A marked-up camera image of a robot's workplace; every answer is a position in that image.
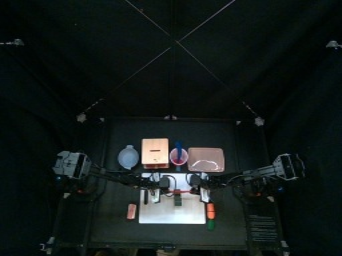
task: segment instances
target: orange box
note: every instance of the orange box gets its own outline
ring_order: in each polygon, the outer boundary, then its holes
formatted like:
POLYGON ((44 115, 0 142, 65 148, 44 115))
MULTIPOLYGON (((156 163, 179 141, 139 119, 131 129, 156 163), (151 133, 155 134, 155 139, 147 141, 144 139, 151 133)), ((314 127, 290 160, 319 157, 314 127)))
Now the orange box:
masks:
POLYGON ((142 164, 144 169, 168 168, 168 139, 143 139, 142 164))

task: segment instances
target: table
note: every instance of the table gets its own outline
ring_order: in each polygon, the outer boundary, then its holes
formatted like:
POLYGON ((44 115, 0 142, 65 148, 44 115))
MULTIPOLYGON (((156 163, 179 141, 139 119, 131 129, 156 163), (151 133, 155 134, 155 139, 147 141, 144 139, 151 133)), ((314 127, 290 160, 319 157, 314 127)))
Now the table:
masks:
MULTIPOLYGON (((183 148, 214 147, 224 152, 224 173, 240 172, 270 164, 262 127, 254 120, 176 121, 152 118, 112 118, 83 127, 75 142, 91 160, 108 170, 119 170, 117 155, 126 145, 142 153, 143 138, 168 138, 170 149, 182 141, 183 148)), ((146 172, 139 164, 134 172, 146 172)), ((160 170, 175 172, 175 168, 160 170)), ((61 199, 55 238, 56 247, 162 248, 246 250, 246 214, 230 188, 212 191, 215 229, 206 225, 139 224, 126 219, 130 203, 139 205, 140 191, 109 181, 97 181, 89 200, 72 196, 61 199)))

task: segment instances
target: black background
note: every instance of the black background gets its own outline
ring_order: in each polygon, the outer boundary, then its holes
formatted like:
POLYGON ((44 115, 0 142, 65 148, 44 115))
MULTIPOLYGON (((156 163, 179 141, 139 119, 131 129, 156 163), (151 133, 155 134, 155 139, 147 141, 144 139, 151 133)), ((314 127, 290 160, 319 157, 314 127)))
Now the black background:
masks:
POLYGON ((342 49, 326 48, 342 41, 341 1, 228 3, 1 1, 0 42, 25 43, 0 46, 4 252, 49 237, 51 165, 99 99, 88 119, 260 116, 270 157, 297 152, 307 163, 280 201, 288 245, 342 252, 342 49))

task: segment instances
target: light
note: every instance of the light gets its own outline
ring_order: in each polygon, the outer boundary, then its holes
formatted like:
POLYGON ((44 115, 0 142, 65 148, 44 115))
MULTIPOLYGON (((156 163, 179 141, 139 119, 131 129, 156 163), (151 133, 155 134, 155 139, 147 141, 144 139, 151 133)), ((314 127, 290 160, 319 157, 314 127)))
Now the light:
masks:
POLYGON ((326 48, 335 48, 335 49, 338 49, 338 47, 342 48, 342 45, 338 44, 337 41, 330 41, 327 43, 327 45, 326 45, 326 48))

